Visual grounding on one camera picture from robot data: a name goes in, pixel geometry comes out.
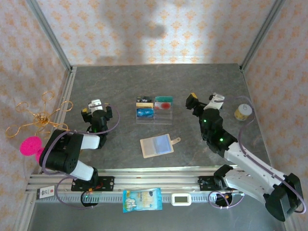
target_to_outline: patterned wallpaper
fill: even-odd
[[[33,156],[24,162],[19,153],[20,143],[34,135],[34,127],[11,139],[5,130],[31,123],[33,117],[17,113],[15,106],[27,101],[31,111],[42,110],[41,94],[53,90],[58,95],[65,69],[25,0],[0,1],[0,41],[0,230],[10,231],[37,164]],[[54,108],[55,98],[47,111]]]
[[[274,0],[38,0],[72,65],[241,63]]]
[[[272,164],[300,177],[308,202],[308,4],[286,1],[246,72]],[[308,214],[298,215],[307,230]]]

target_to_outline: tabletop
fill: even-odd
[[[202,140],[198,118],[186,109],[186,98],[196,93],[199,101],[208,103],[216,92],[228,98],[249,96],[244,78],[237,64],[160,64],[132,66],[78,67],[70,95],[74,107],[66,113],[65,123],[70,130],[86,131],[81,110],[91,100],[110,103],[120,113],[119,125],[107,135],[102,149],[83,150],[79,159],[98,169],[220,166],[228,163],[213,153]],[[137,124],[137,96],[173,96],[172,125]],[[237,137],[246,123],[237,120],[234,112],[245,100],[225,102],[220,111],[223,127]],[[116,111],[108,121],[109,128],[117,121]],[[140,139],[169,134],[181,141],[174,152],[143,158]],[[248,150],[269,164],[269,158],[255,120],[243,133],[243,144]]]

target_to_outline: gold wire decoration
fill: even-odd
[[[21,102],[19,103],[17,106],[16,106],[16,111],[21,113],[21,112],[28,112],[30,113],[32,116],[33,116],[33,122],[32,123],[29,123],[29,124],[23,124],[21,125],[20,127],[18,127],[17,125],[11,125],[9,126],[6,131],[5,131],[5,135],[8,137],[8,138],[12,138],[14,136],[16,136],[20,129],[22,129],[23,127],[26,127],[26,126],[30,126],[30,125],[34,125],[36,127],[38,127],[38,130],[36,131],[35,135],[37,136],[38,134],[50,134],[50,131],[44,131],[44,129],[46,128],[46,126],[48,124],[52,125],[53,127],[57,128],[57,129],[63,129],[63,130],[66,130],[68,131],[68,126],[67,124],[65,123],[61,123],[61,124],[58,124],[58,123],[55,123],[55,122],[51,122],[51,116],[62,110],[63,112],[69,112],[70,110],[72,110],[73,108],[73,102],[67,100],[67,101],[64,101],[60,107],[58,109],[56,109],[55,111],[53,111],[52,113],[48,113],[46,112],[46,103],[50,100],[52,100],[54,98],[54,92],[53,91],[46,91],[42,94],[42,97],[41,99],[43,100],[44,102],[44,111],[42,112],[38,112],[38,113],[33,113],[31,112],[30,110],[28,110],[28,107],[29,107],[29,104],[27,102]],[[71,107],[69,109],[61,109],[62,107],[64,107],[64,105],[68,103],[68,104],[71,104]],[[13,128],[18,128],[17,132],[15,134],[12,134],[12,129]]]

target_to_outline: tape roll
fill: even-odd
[[[252,108],[248,104],[241,104],[234,112],[235,118],[245,121],[252,114]]]

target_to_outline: black bracket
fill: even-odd
[[[96,192],[112,192],[115,185],[115,177],[98,177],[97,185],[103,184],[99,189],[95,189]],[[73,180],[71,191],[73,192],[84,192],[88,191],[93,186],[87,184],[84,180]]]
[[[221,188],[215,183],[214,176],[200,176],[198,180],[200,191],[218,191]]]
[[[226,200],[229,202],[229,205],[231,205],[232,198],[233,198],[232,193],[224,193],[224,196],[225,196]],[[228,206],[225,199],[220,195],[217,195],[215,204],[217,204],[218,206],[221,206],[221,207]]]

